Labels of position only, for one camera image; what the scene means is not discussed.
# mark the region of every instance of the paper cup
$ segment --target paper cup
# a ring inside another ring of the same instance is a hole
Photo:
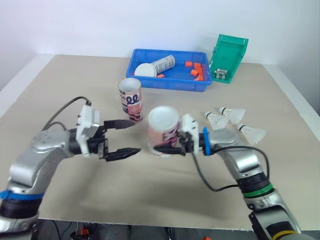
[[[128,77],[119,82],[118,88],[126,119],[136,123],[141,122],[143,119],[141,82]]]
[[[154,150],[157,145],[174,147],[178,140],[179,113],[170,106],[157,106],[148,115],[148,147],[151,153],[170,156]]]

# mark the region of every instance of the floor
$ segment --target floor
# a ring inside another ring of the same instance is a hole
[[[55,221],[62,240],[71,240],[70,234],[77,225],[85,225],[94,232],[90,240],[201,240],[207,236],[212,240],[257,240],[252,231],[213,230],[156,226],[129,226],[117,224],[96,224],[82,222]],[[303,233],[320,240],[320,231]],[[51,220],[39,220],[39,228],[34,240],[59,240],[57,230]]]

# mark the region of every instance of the black cable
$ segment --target black cable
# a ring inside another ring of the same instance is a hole
[[[214,154],[218,153],[218,152],[221,152],[221,151],[224,151],[224,150],[229,150],[229,149],[250,149],[250,150],[254,150],[254,151],[257,151],[259,153],[261,153],[263,156],[264,156],[264,159],[265,159],[265,164],[266,164],[266,172],[267,172],[267,178],[269,179],[270,177],[270,166],[269,166],[269,160],[268,160],[268,157],[267,155],[265,154],[265,152],[263,152],[262,150],[260,150],[259,148],[256,148],[256,147],[253,147],[253,146],[226,146],[226,147],[221,147],[221,148],[218,148],[217,150],[214,151]],[[227,185],[227,186],[223,186],[223,187],[220,187],[220,188],[213,188],[209,183],[208,181],[205,179],[204,175],[202,174],[201,172],[201,169],[199,167],[199,164],[198,164],[198,161],[197,161],[197,158],[195,156],[195,154],[192,152],[192,157],[193,157],[193,160],[194,160],[194,164],[195,164],[195,167],[196,167],[196,170],[201,178],[201,180],[203,181],[203,183],[212,191],[214,192],[220,192],[222,190],[225,190],[225,189],[230,189],[230,188],[237,188],[238,185],[237,184],[232,184],[232,185]]]
[[[64,239],[64,235],[65,235],[65,233],[68,231],[68,229],[71,227],[72,223],[73,223],[73,221],[71,221],[70,224],[69,224],[69,226],[62,232],[62,234],[61,234],[61,240]]]
[[[47,129],[51,128],[53,125],[60,125],[63,128],[63,130],[67,131],[66,126],[60,121],[54,121],[54,122],[50,123],[48,125]]]
[[[65,105],[63,105],[50,119],[49,121],[44,125],[44,127],[42,128],[42,131],[47,130],[48,129],[48,125],[64,110],[66,109],[69,105],[71,105],[72,103],[74,103],[75,101],[79,100],[79,99],[84,99],[86,102],[86,105],[91,106],[91,101],[86,98],[85,96],[77,96],[74,99],[68,101]]]
[[[54,224],[54,226],[55,226],[55,230],[56,230],[56,233],[58,234],[59,240],[62,240],[62,239],[61,239],[60,232],[59,232],[59,228],[58,228],[58,225],[57,225],[56,221],[55,221],[55,220],[51,220],[51,222],[53,222],[53,224]]]
[[[208,183],[208,181],[205,179],[204,175],[202,174],[195,154],[194,154],[193,152],[192,152],[191,154],[192,154],[192,157],[193,157],[193,160],[194,160],[194,164],[195,164],[196,170],[197,170],[197,172],[198,172],[198,174],[199,174],[202,182],[203,182],[211,191],[220,192],[220,191],[225,190],[225,189],[230,189],[230,188],[236,188],[236,187],[238,187],[238,185],[233,184],[233,185],[228,185],[228,186],[220,187],[220,188],[217,188],[217,189],[216,189],[216,188],[213,188],[213,187]]]
[[[264,151],[262,151],[259,148],[253,147],[253,146],[226,146],[226,147],[221,147],[221,148],[218,148],[218,149],[214,150],[213,154],[216,154],[216,153],[224,151],[224,150],[229,150],[229,149],[250,149],[250,150],[254,150],[254,151],[257,151],[257,152],[261,153],[263,155],[264,159],[265,159],[266,176],[267,176],[268,179],[270,179],[269,160],[268,160],[268,157],[267,157],[267,155],[265,154]]]

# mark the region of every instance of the badminton shuttlecock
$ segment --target badminton shuttlecock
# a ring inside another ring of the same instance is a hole
[[[204,117],[209,121],[212,130],[223,129],[229,122],[229,118],[223,115],[216,115],[212,112],[206,112]]]
[[[238,124],[236,129],[238,129],[245,136],[246,140],[251,146],[259,143],[267,133],[267,131],[264,129],[249,127],[242,123]]]
[[[226,107],[220,107],[219,112],[229,118],[230,122],[233,124],[238,124],[240,120],[244,117],[245,109],[231,109]]]

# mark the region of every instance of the beige table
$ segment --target beige table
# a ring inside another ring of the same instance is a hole
[[[102,120],[123,117],[117,82],[127,58],[57,55],[0,118],[0,187],[8,170],[51,115],[76,96],[86,96]],[[243,123],[264,128],[257,147],[270,159],[271,182],[280,191],[303,230],[320,228],[320,144],[297,110],[259,64],[242,64],[232,83],[214,82],[205,92],[143,88],[143,113],[170,105],[190,113],[200,127],[214,107],[245,108]],[[59,120],[76,125],[82,102]],[[75,156],[58,167],[40,207],[44,219],[191,228],[251,229],[249,210],[239,189],[208,190],[191,156],[160,158],[148,153],[146,122],[107,133],[111,150],[142,147],[126,160],[108,162]],[[234,180],[219,156],[198,156],[212,185]]]

